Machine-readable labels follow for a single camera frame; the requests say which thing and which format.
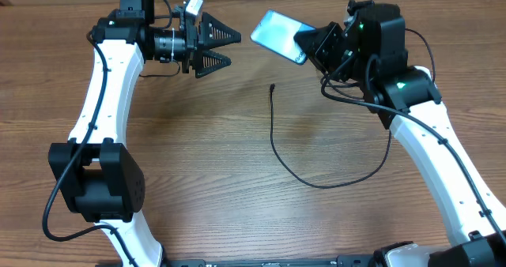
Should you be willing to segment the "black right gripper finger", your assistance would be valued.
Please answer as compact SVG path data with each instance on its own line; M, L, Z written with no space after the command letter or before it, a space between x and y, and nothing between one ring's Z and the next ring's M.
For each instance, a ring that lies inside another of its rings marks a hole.
M303 52L317 70L327 72L327 52L324 49L308 47Z
M318 50L324 45L329 31L330 26L300 31L293 38L302 50Z

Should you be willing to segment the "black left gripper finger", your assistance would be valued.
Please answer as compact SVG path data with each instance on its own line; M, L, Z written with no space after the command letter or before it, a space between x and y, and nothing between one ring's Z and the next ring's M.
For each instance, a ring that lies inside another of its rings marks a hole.
M207 12L202 14L199 30L199 44L204 50L241 42L241 34L238 31L223 24Z
M211 50L198 51L194 57L195 77L204 77L231 64L232 61L229 57L217 52Z

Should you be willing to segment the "Samsung Galaxy smartphone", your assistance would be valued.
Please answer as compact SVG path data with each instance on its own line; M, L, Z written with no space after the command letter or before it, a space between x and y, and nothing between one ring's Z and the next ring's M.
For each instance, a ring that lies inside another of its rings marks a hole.
M250 38L277 55L297 65L302 65L306 62L307 56L295 42L294 36L298 32L314 29L308 24L269 9L251 33Z

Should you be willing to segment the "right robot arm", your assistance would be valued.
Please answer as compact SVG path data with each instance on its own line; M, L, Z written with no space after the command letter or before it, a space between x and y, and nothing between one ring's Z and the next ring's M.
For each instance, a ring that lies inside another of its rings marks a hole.
M326 81L355 80L360 105L379 116L408 152L433 196L448 246L395 243L373 266L502 266L505 207L459 142L433 74L408 63L398 6L350 1L343 24L299 31L294 40Z

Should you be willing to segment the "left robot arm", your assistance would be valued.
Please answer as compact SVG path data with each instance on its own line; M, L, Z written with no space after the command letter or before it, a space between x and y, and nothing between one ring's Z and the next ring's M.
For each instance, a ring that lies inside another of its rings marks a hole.
M168 10L157 25L154 0L120 0L86 38L94 49L89 89L68 139L54 143L48 162L56 180L53 196L83 216L89 231L102 231L122 266L166 266L161 243L143 215L145 177L128 152L127 120L135 85L149 60L173 63L181 73L204 77L229 66L219 47L239 43L241 35L188 0Z

